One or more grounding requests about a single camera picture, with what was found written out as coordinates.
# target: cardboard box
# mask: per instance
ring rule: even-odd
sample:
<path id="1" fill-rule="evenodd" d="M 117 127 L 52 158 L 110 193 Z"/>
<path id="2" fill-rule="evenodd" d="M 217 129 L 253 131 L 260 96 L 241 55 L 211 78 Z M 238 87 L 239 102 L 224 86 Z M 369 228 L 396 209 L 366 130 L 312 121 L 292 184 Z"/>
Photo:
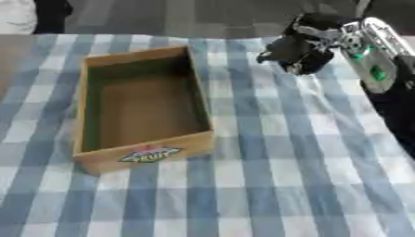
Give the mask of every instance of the cardboard box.
<path id="1" fill-rule="evenodd" d="M 92 174 L 209 153 L 213 130 L 186 46 L 85 59 L 75 161 Z"/>

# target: gray floor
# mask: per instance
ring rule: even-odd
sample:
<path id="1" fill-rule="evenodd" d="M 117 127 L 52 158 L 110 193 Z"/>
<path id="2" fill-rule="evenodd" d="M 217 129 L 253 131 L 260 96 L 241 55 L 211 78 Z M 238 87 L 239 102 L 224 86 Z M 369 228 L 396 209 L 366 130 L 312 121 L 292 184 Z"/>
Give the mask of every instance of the gray floor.
<path id="1" fill-rule="evenodd" d="M 358 0 L 70 0 L 67 33 L 128 33 L 181 37 L 249 38 L 279 34 L 300 12 L 354 16 Z M 415 34 L 413 0 L 372 0 L 380 16 Z"/>

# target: checkered tablecloth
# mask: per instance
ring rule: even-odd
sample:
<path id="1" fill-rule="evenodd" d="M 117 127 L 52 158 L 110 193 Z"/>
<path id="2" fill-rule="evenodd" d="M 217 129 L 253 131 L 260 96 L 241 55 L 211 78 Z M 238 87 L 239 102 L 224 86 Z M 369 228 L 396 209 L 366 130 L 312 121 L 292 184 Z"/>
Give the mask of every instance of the checkered tablecloth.
<path id="1" fill-rule="evenodd" d="M 39 36 L 0 104 L 0 236 L 415 236 L 415 173 L 337 54 L 294 77 L 267 39 Z M 209 156 L 85 174 L 71 162 L 85 55 L 190 44 Z"/>

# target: box label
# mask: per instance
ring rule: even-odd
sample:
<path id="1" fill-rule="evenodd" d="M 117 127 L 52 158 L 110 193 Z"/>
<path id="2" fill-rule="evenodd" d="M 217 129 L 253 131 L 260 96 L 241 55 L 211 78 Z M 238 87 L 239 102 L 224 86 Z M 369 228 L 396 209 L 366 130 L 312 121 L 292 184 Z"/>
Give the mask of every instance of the box label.
<path id="1" fill-rule="evenodd" d="M 119 162 L 154 163 L 182 151 L 181 148 L 162 147 L 146 151 L 133 152 Z"/>

